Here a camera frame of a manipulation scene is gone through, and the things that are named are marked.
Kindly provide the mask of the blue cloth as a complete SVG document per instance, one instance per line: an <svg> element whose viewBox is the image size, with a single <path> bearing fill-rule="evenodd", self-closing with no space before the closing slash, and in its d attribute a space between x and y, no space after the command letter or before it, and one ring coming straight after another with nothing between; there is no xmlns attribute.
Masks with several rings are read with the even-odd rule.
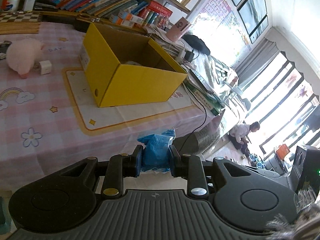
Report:
<svg viewBox="0 0 320 240"><path fill-rule="evenodd" d="M175 138L174 128L140 136L137 141L144 145L141 171L162 173L170 171L169 146L172 145Z"/></svg>

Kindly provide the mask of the white charger cube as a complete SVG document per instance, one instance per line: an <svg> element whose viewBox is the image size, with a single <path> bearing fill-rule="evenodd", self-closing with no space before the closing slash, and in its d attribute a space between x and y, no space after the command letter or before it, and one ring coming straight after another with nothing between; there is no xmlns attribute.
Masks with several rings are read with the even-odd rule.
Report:
<svg viewBox="0 0 320 240"><path fill-rule="evenodd" d="M39 67L40 67L40 74L41 75L50 74L52 71L52 63L49 60L40 61Z"/></svg>

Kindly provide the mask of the pink plush pig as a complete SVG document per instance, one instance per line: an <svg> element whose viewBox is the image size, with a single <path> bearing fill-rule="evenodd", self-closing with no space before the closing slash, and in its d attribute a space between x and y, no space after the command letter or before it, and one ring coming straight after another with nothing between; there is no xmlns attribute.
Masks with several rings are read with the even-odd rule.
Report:
<svg viewBox="0 0 320 240"><path fill-rule="evenodd" d="M7 49L7 65L25 79L35 63L41 60L43 48L44 44L34 38L12 42Z"/></svg>

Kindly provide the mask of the grey toy truck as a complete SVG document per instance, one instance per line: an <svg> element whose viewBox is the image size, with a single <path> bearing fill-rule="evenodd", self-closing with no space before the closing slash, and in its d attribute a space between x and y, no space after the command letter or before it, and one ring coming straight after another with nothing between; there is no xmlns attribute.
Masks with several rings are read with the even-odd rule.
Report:
<svg viewBox="0 0 320 240"><path fill-rule="evenodd" d="M1 60L6 58L7 50L11 44L12 44L12 42L10 42L10 41L4 41L4 42L0 43L0 59Z"/></svg>

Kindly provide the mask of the pink checkered tablecloth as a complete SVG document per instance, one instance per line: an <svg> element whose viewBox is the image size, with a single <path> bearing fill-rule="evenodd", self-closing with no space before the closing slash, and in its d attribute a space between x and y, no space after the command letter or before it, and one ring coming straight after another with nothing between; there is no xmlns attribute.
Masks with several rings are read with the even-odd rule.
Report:
<svg viewBox="0 0 320 240"><path fill-rule="evenodd" d="M83 33L44 22L49 74L22 79L1 61L1 189L13 191L84 158L108 160L131 153L138 137L174 129L178 137L202 128L215 132L221 118L204 110L184 87L163 103L99 108L79 62Z"/></svg>

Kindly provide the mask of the yellow cardboard box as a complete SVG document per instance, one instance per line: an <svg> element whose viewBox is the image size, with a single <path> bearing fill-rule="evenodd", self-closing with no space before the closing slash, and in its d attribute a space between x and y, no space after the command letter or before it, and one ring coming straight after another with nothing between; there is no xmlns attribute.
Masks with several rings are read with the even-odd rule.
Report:
<svg viewBox="0 0 320 240"><path fill-rule="evenodd" d="M165 102L188 76L153 39L90 24L80 62L98 107Z"/></svg>

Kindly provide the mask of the black power adapter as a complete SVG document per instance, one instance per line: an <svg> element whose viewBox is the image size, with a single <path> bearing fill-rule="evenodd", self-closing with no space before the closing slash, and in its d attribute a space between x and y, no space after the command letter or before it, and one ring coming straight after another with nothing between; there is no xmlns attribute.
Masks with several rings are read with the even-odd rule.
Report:
<svg viewBox="0 0 320 240"><path fill-rule="evenodd" d="M191 62L191 61L193 61L193 58L194 58L194 53L192 51L186 51L185 52L184 59L186 61Z"/></svg>

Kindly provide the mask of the black cap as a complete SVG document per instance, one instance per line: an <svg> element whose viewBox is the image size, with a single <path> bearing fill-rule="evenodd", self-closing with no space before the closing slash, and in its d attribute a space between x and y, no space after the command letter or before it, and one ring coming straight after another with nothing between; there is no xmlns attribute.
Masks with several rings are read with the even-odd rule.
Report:
<svg viewBox="0 0 320 240"><path fill-rule="evenodd" d="M197 36L184 34L182 39L189 44L193 49L199 51L199 53L203 53L205 55L210 55L210 49L206 46L206 44Z"/></svg>

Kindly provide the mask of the pink cup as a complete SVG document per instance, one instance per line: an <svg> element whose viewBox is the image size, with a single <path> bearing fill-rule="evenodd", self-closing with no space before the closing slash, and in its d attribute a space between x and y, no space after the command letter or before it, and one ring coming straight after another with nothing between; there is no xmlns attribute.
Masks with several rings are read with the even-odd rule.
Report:
<svg viewBox="0 0 320 240"><path fill-rule="evenodd" d="M172 42L175 42L187 32L190 26L191 23L182 17L167 31L166 37Z"/></svg>

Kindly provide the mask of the dark wooden small box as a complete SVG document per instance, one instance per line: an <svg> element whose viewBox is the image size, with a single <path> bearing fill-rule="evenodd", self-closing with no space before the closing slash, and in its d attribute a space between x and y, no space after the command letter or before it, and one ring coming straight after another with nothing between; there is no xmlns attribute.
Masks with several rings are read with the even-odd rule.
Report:
<svg viewBox="0 0 320 240"><path fill-rule="evenodd" d="M86 33L91 23L101 23L101 19L87 15L78 15L73 22L73 27L79 32Z"/></svg>

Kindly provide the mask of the orange white medicine box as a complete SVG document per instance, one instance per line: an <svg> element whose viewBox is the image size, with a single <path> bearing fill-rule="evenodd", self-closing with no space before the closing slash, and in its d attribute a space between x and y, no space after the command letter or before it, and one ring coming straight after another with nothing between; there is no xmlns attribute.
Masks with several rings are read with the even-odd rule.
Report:
<svg viewBox="0 0 320 240"><path fill-rule="evenodd" d="M143 24L144 22L144 19L139 17L139 16L136 16L136 15L133 15L129 12L125 12L123 10L121 10L119 13L118 13L118 16L122 19L122 20L126 20L126 21L130 21L130 22L133 22L133 23L137 23L137 24Z"/></svg>

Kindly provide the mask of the wooden chess board box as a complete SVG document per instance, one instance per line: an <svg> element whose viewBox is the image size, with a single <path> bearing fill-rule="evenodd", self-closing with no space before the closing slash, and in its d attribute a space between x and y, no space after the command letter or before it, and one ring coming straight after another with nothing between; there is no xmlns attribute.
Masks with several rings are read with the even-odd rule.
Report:
<svg viewBox="0 0 320 240"><path fill-rule="evenodd" d="M0 34L36 34L42 14L38 11L1 12Z"/></svg>

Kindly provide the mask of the black stapler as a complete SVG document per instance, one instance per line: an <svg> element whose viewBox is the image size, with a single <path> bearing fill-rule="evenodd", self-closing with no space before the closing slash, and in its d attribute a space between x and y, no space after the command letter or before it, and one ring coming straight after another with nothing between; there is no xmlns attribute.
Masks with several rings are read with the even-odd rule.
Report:
<svg viewBox="0 0 320 240"><path fill-rule="evenodd" d="M35 11L58 11L56 4L50 0L36 0L33 9Z"/></svg>

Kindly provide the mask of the white green jar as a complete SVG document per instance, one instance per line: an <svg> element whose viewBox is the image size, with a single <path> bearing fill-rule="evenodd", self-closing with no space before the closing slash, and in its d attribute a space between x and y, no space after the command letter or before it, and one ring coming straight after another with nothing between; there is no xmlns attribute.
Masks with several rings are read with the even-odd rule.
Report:
<svg viewBox="0 0 320 240"><path fill-rule="evenodd" d="M20 0L7 0L4 11L16 12L18 9L19 3L20 3Z"/></svg>

